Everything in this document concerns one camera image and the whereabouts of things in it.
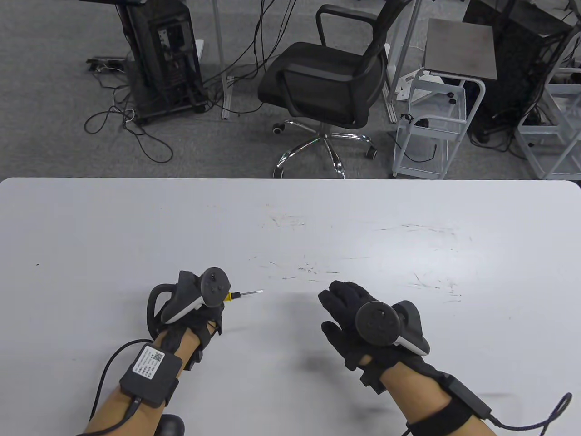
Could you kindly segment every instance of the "chair armrest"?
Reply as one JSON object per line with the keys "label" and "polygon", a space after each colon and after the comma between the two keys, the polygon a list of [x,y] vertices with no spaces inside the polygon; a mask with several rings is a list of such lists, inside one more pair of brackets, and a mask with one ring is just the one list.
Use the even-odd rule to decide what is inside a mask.
{"label": "chair armrest", "polygon": [[373,15],[369,12],[363,12],[360,10],[342,8],[341,6],[334,6],[334,5],[322,5],[317,14],[315,15],[315,19],[317,21],[317,30],[319,31],[319,37],[321,38],[321,45],[326,45],[325,43],[325,34],[323,32],[323,25],[321,23],[321,15],[322,14],[329,14],[335,15],[337,17],[343,18],[350,18],[352,20],[363,21],[369,23],[370,25],[374,25],[377,20],[377,15]]}

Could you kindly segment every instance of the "office chair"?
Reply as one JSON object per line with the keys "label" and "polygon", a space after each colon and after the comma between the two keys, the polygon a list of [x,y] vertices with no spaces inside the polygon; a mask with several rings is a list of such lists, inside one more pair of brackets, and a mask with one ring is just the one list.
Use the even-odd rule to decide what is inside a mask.
{"label": "office chair", "polygon": [[[369,108],[379,98],[386,80],[387,57],[384,45],[387,32],[398,15],[411,0],[387,0],[378,16],[358,10],[322,5],[316,14],[321,45],[297,42],[287,48],[267,69],[258,89],[263,103],[279,106],[292,117],[305,117],[318,121],[318,129],[294,119],[275,124],[276,134],[286,124],[300,127],[315,136],[284,153],[278,161],[273,178],[282,178],[284,163],[307,147],[322,142],[335,171],[345,178],[341,159],[333,149],[331,140],[365,142],[369,148],[366,157],[377,154],[371,139],[366,135],[333,133],[331,126],[354,129],[367,125]],[[373,39],[363,55],[327,47],[321,24],[322,14],[335,15],[369,23]]]}

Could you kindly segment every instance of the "chair caster wheel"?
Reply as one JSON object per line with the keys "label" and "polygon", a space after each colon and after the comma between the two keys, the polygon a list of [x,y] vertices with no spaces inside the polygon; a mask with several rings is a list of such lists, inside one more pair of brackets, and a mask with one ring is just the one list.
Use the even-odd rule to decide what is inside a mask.
{"label": "chair caster wheel", "polygon": [[365,153],[365,157],[367,159],[374,160],[376,156],[377,156],[377,149],[373,145],[370,145],[369,149]]}
{"label": "chair caster wheel", "polygon": [[274,171],[272,172],[272,178],[283,178],[285,174],[284,168],[274,167]]}
{"label": "chair caster wheel", "polygon": [[283,123],[275,123],[272,125],[272,133],[275,135],[280,135],[285,131],[285,125]]}

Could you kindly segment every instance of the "vr controller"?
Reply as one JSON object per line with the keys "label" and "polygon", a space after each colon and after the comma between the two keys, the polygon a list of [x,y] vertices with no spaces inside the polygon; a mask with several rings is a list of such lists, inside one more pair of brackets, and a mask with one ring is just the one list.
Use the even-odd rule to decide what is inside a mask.
{"label": "vr controller", "polygon": [[427,356],[430,346],[422,336],[419,311],[411,301],[389,306],[381,301],[365,303],[355,316],[359,335],[371,345],[400,345],[418,356]]}

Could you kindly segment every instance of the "white label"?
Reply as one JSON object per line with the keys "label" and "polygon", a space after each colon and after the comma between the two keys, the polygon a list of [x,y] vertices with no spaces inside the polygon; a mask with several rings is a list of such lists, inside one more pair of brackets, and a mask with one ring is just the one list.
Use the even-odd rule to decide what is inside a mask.
{"label": "white label", "polygon": [[133,372],[151,380],[165,355],[165,353],[155,348],[146,346],[139,355],[135,365],[133,365]]}

